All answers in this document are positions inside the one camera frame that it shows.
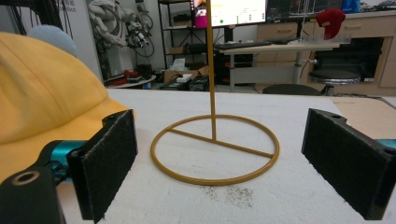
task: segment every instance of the baseball cap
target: baseball cap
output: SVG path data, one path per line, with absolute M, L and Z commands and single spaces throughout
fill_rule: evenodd
M 128 109 L 73 55 L 8 33 L 0 33 L 0 108 L 0 183 L 47 143 L 89 140 L 104 117 Z
M 324 39 L 333 39 L 340 31 L 341 24 L 346 18 L 346 14 L 340 9 L 326 9 L 317 16 L 320 27 L 324 27 Z

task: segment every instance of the vertical metal rod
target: vertical metal rod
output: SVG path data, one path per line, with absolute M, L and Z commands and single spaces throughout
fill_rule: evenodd
M 209 90 L 210 90 L 210 119 L 212 121 L 212 139 L 216 140 L 216 108 L 215 108 L 215 72 L 213 63 L 213 27 L 212 27 L 212 7 L 210 0 L 206 1 L 206 44 L 207 44 L 207 60 L 209 64 Z

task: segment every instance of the circular metal base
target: circular metal base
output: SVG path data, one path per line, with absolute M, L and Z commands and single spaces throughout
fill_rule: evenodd
M 270 154 L 270 153 L 266 153 L 266 152 L 262 152 L 259 150 L 255 150 L 255 149 L 251 149 L 251 148 L 247 148 L 247 147 L 240 147 L 240 146 L 236 146 L 233 144 L 229 144 L 229 143 L 225 143 L 225 142 L 221 142 L 216 140 L 216 138 L 206 138 L 206 137 L 202 137 L 200 135 L 196 135 L 193 133 L 185 133 L 179 130 L 176 130 L 175 128 L 177 126 L 180 126 L 182 124 L 191 122 L 191 121 L 195 121 L 195 120 L 199 120 L 199 119 L 213 119 L 212 115 L 203 115 L 203 116 L 198 116 L 198 117 L 193 117 L 193 118 L 189 118 L 189 119 L 183 119 L 177 123 L 174 123 L 172 125 L 170 125 L 169 127 L 165 128 L 164 130 L 162 130 L 160 133 L 157 134 L 157 136 L 154 138 L 152 144 L 151 144 L 151 158 L 153 159 L 154 163 L 158 166 L 158 168 L 160 168 L 161 171 L 163 171 L 164 173 L 166 173 L 167 175 L 173 177 L 174 179 L 183 181 L 183 182 L 187 182 L 187 183 L 191 183 L 191 184 L 196 184 L 196 185 L 205 185 L 205 186 L 224 186 L 224 185 L 231 185 L 231 184 L 237 184 L 237 183 L 241 183 L 244 181 L 248 181 L 250 179 L 253 179 L 259 175 L 262 175 L 264 172 L 266 172 L 267 170 L 269 170 L 274 163 L 277 160 L 277 157 L 279 155 L 279 142 L 276 138 L 276 136 L 274 135 L 273 132 L 271 132 L 271 130 L 269 130 L 267 127 L 265 127 L 264 125 L 260 124 L 257 121 L 251 120 L 251 119 L 246 119 L 243 117 L 238 117 L 238 116 L 234 116 L 234 115 L 214 115 L 214 117 L 216 119 L 237 119 L 240 121 L 244 121 L 246 123 L 249 123 L 253 126 L 256 126 L 257 128 L 263 130 L 265 133 L 267 133 L 271 139 L 274 142 L 275 145 L 275 152 L 274 154 Z M 252 154 L 256 154 L 259 156 L 263 156 L 266 158 L 270 158 L 270 160 L 264 164 L 263 167 L 261 167 L 260 169 L 251 172 L 249 174 L 246 175 L 241 175 L 241 176 L 237 176 L 237 177 L 232 177 L 232 178 L 225 178 L 225 179 L 202 179 L 202 178 L 194 178 L 194 177 L 190 177 L 190 176 L 185 176 L 185 175 L 180 175 L 174 171 L 171 171 L 170 169 L 166 168 L 158 159 L 157 156 L 155 154 L 155 147 L 157 145 L 157 142 L 161 139 L 162 136 L 164 136 L 166 133 L 178 133 L 181 135 L 185 135 L 191 138 L 195 138 L 201 141 L 206 141 L 212 144 L 216 144 L 216 145 L 220 145 L 223 147 L 229 147 L 229 148 L 233 148 L 233 149 L 237 149 L 237 150 L 241 150 L 241 151 L 245 151 L 247 153 L 252 153 Z

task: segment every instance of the drawer handle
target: drawer handle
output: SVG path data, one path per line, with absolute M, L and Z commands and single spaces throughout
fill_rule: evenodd
M 289 33 L 289 32 L 291 32 L 291 29 L 288 29 L 288 30 L 286 30 L 286 29 L 277 30 L 277 32 L 278 32 L 278 33 Z
M 347 29 L 360 29 L 361 25 L 346 25 Z

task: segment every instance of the stool seat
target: stool seat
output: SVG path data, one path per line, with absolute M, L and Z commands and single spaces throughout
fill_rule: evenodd
M 277 84 L 264 88 L 262 93 L 282 95 L 320 95 L 320 91 L 312 87 L 298 84 Z
M 332 85 L 351 85 L 357 84 L 361 77 L 355 73 L 341 70 L 315 70 L 309 77 L 318 83 Z

